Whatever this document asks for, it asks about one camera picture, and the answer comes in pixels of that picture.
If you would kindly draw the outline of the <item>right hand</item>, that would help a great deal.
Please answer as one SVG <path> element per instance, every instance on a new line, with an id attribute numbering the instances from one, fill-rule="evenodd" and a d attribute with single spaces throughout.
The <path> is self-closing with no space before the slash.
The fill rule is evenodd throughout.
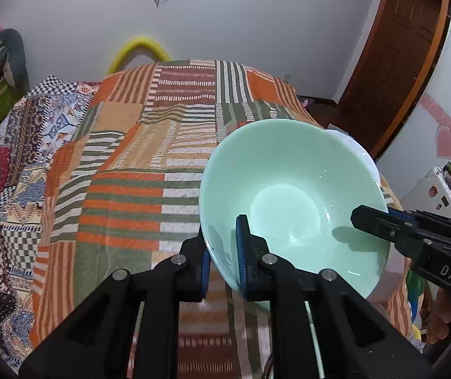
<path id="1" fill-rule="evenodd" d="M 427 339 L 431 345 L 444 340 L 449 334 L 451 322 L 451 293 L 443 288 L 438 290 L 435 304 L 429 315 Z"/>

